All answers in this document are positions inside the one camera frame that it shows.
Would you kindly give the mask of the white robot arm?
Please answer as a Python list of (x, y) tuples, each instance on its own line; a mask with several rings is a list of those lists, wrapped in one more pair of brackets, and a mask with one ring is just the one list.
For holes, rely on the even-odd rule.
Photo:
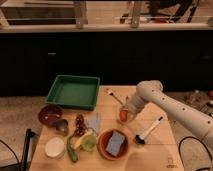
[(164, 94), (163, 85), (158, 80), (137, 84), (135, 92), (122, 106), (119, 120), (131, 122), (149, 102), (160, 107), (213, 150), (213, 118)]

